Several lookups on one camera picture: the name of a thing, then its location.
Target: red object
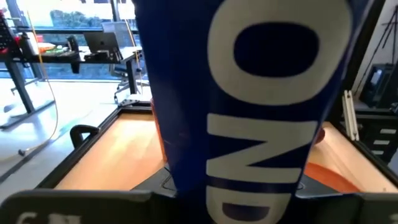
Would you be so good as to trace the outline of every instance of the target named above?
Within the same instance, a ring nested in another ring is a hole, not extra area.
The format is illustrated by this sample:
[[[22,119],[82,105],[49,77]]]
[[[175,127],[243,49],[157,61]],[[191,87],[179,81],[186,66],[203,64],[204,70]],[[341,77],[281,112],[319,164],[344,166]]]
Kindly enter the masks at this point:
[[[360,192],[360,190],[343,176],[318,164],[308,162],[304,174],[340,193]]]
[[[325,130],[321,128],[317,134],[317,140],[315,140],[315,144],[322,142],[324,138],[325,138]]]

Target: office chair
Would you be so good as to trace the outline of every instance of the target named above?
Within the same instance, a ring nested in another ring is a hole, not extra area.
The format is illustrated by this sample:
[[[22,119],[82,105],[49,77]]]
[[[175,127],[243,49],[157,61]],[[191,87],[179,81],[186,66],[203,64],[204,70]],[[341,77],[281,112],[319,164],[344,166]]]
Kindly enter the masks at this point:
[[[139,63],[140,63],[140,69],[138,69],[137,62],[135,60],[133,60],[132,72],[133,72],[134,78],[136,79],[137,83],[140,83],[140,85],[142,83],[142,86],[149,86],[149,82],[147,81],[147,78],[145,78],[145,77],[147,77],[147,70],[145,67],[145,60],[144,60],[144,57],[142,56],[142,54],[140,54],[140,56],[139,56]],[[118,84],[118,87],[116,88],[116,91],[114,92],[114,96],[113,96],[115,103],[118,103],[118,98],[116,95],[124,90],[129,89],[129,87],[130,87],[129,79],[127,77],[127,68],[125,65],[112,64],[112,65],[109,65],[109,72],[112,76],[121,78],[121,81]]]

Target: black handle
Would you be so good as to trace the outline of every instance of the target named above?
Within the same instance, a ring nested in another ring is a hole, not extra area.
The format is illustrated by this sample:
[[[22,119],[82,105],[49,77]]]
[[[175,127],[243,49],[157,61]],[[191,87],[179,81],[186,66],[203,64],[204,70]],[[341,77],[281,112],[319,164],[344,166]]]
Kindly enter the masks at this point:
[[[73,147],[76,149],[83,144],[83,134],[89,133],[88,138],[93,138],[96,134],[100,132],[100,129],[97,127],[92,127],[90,125],[78,124],[71,128],[69,134],[70,139],[72,140]]]

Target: metal stand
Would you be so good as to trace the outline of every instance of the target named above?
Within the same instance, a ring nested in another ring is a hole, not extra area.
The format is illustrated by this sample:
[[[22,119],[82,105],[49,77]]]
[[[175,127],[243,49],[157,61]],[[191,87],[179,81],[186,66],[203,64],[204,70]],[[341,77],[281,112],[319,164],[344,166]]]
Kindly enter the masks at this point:
[[[14,40],[14,36],[12,30],[7,26],[4,15],[0,13],[0,51],[1,51],[1,59],[6,64],[7,70],[11,76],[12,81],[15,84],[15,89],[18,91],[18,94],[21,98],[22,103],[26,109],[26,114],[15,118],[9,118],[9,120],[0,125],[0,129],[7,129],[11,126],[20,123],[22,120],[26,119],[30,115],[50,106],[54,103],[53,100],[49,100],[43,105],[34,107],[31,98],[29,97],[28,92],[25,87],[25,78],[20,71],[20,68],[17,63],[24,63],[25,58],[19,49],[17,42]],[[20,62],[13,62],[14,58],[19,58]]]

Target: cable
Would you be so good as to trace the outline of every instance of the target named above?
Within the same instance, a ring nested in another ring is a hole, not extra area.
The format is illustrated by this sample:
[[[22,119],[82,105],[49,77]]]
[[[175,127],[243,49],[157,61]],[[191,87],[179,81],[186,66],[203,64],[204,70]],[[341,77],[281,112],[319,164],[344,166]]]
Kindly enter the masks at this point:
[[[34,37],[35,37],[35,40],[36,40],[36,42],[39,42],[39,41],[37,40],[35,27],[33,26],[32,20],[30,19],[29,11],[27,11],[27,17],[28,17],[29,23],[30,23],[31,26],[32,26],[32,31],[33,31],[33,35],[34,35]],[[45,144],[47,144],[47,143],[54,137],[55,133],[57,132],[58,123],[59,123],[59,118],[58,118],[58,105],[57,105],[57,101],[56,101],[56,99],[55,99],[54,91],[53,91],[53,89],[52,89],[52,87],[51,87],[51,84],[50,84],[50,81],[49,81],[49,76],[48,76],[47,71],[46,71],[46,69],[45,69],[45,67],[44,67],[43,58],[42,58],[42,54],[40,53],[39,46],[37,46],[37,51],[38,51],[38,53],[39,53],[39,62],[40,62],[40,65],[41,65],[41,67],[42,67],[42,71],[43,71],[44,78],[45,78],[45,80],[47,81],[47,83],[49,84],[50,91],[51,91],[51,94],[52,94],[53,99],[54,99],[55,116],[56,116],[55,127],[54,127],[54,130],[53,130],[51,136],[50,136],[47,140],[43,141],[42,143],[40,143],[40,144],[38,144],[38,145],[36,145],[36,146],[28,147],[28,148],[23,149],[23,150],[20,149],[20,150],[18,150],[18,152],[17,152],[16,155],[13,155],[13,156],[10,156],[10,157],[1,159],[0,162],[6,162],[6,161],[9,161],[9,160],[11,160],[11,159],[13,159],[13,158],[17,158],[17,157],[24,157],[24,156],[26,155],[27,152],[29,152],[29,151],[34,151],[35,149],[37,149],[37,148],[39,148],[39,147],[42,147],[42,146],[44,146]]]
[[[132,42],[132,46],[133,46],[133,47],[137,47],[136,41],[134,40],[134,37],[132,36],[132,32],[131,32],[131,30],[130,30],[130,26],[129,26],[128,22],[127,22],[127,19],[125,19],[124,22],[126,23],[127,30],[129,31],[129,34],[130,34],[130,39],[131,39],[131,42]],[[138,59],[138,51],[136,51],[135,55],[136,55],[137,67],[138,67],[138,69],[141,70],[141,66],[140,66],[139,59]],[[141,80],[141,81],[140,81],[140,84],[141,84],[141,91],[142,91],[141,94],[144,95],[144,87],[142,87],[142,70],[141,70],[141,72],[139,72],[139,78],[140,78],[140,80]]]

